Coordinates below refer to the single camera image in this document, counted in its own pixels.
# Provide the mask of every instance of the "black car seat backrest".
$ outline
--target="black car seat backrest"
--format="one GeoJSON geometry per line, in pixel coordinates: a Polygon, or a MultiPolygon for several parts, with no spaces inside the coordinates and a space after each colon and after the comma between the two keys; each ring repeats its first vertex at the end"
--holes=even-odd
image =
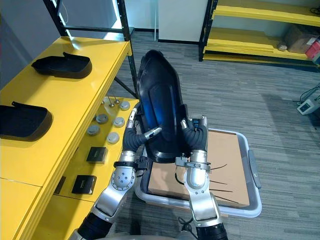
{"type": "Polygon", "coordinates": [[[173,163],[182,153],[187,155],[180,127],[188,115],[187,106],[182,101],[178,74],[160,51],[150,50],[142,58],[136,87],[142,132],[162,127],[162,132],[145,144],[148,157],[158,163],[173,163]]]}

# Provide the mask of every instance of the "floor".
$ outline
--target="floor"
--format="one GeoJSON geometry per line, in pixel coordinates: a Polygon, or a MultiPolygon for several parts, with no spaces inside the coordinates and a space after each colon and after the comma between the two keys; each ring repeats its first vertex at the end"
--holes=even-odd
{"type": "MultiPolygon", "coordinates": [[[[198,46],[154,41],[152,32],[134,32],[136,69],[151,49],[161,51],[180,77],[190,114],[204,113],[209,127],[243,133],[257,159],[262,213],[256,218],[225,217],[230,240],[320,239],[320,119],[296,110],[300,94],[319,83],[319,73],[277,66],[198,61],[198,46]]],[[[117,75],[133,89],[126,60],[117,75]]],[[[130,97],[116,82],[108,92],[130,97]]],[[[144,235],[174,237],[177,218],[189,212],[145,204],[134,194],[114,232],[132,221],[144,235]]]]}

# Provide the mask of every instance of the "small black box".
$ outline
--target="small black box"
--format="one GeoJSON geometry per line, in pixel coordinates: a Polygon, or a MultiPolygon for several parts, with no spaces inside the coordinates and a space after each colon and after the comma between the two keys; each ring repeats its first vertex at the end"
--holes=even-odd
{"type": "Polygon", "coordinates": [[[96,184],[97,177],[92,175],[76,176],[72,193],[73,194],[92,194],[96,184]]]}
{"type": "Polygon", "coordinates": [[[86,161],[93,164],[104,164],[107,148],[104,146],[92,146],[86,161]]]}

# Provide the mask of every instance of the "black metal frame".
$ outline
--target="black metal frame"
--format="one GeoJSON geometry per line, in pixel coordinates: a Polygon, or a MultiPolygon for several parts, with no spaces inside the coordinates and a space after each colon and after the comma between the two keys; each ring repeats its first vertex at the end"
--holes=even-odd
{"type": "Polygon", "coordinates": [[[214,14],[214,10],[216,10],[218,5],[218,0],[208,0],[205,9],[205,15],[203,19],[200,40],[199,40],[199,62],[204,60],[204,49],[207,45],[211,26],[213,23],[212,16],[214,14]]]}
{"type": "MultiPolygon", "coordinates": [[[[55,27],[59,31],[61,36],[68,36],[67,30],[78,30],[78,31],[91,31],[91,32],[104,32],[104,33],[118,33],[123,34],[123,38],[126,42],[130,41],[130,47],[132,55],[128,56],[129,65],[130,65],[130,71],[134,86],[134,91],[137,92],[137,71],[136,71],[136,65],[135,65],[135,59],[134,59],[134,52],[132,49],[132,43],[131,43],[131,36],[130,36],[130,30],[128,25],[128,19],[127,19],[127,12],[126,12],[126,5],[125,0],[116,0],[120,21],[121,21],[121,28],[107,28],[107,27],[91,27],[91,26],[75,26],[75,25],[64,25],[60,19],[60,6],[63,0],[56,0],[56,7],[52,0],[43,0],[46,9],[48,10],[55,27]]],[[[138,98],[138,95],[133,92],[128,86],[126,86],[119,78],[115,77],[114,79],[117,83],[119,83],[125,90],[127,90],[132,96],[134,96],[136,99],[138,98]]]]}

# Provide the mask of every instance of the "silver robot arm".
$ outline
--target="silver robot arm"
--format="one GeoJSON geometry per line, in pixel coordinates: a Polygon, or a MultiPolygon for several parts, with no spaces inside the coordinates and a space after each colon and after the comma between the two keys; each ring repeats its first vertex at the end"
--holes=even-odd
{"type": "Polygon", "coordinates": [[[177,157],[175,164],[187,168],[183,183],[189,193],[189,204],[199,240],[227,240],[215,196],[209,191],[210,166],[207,163],[207,117],[181,121],[186,143],[191,150],[190,161],[177,157]]]}
{"type": "Polygon", "coordinates": [[[74,230],[69,240],[95,240],[104,238],[115,222],[120,208],[126,201],[127,192],[135,184],[136,169],[135,154],[142,144],[162,131],[160,127],[137,135],[135,118],[137,108],[133,108],[123,135],[123,147],[120,159],[114,163],[108,187],[103,190],[93,204],[90,213],[81,226],[74,230]]]}

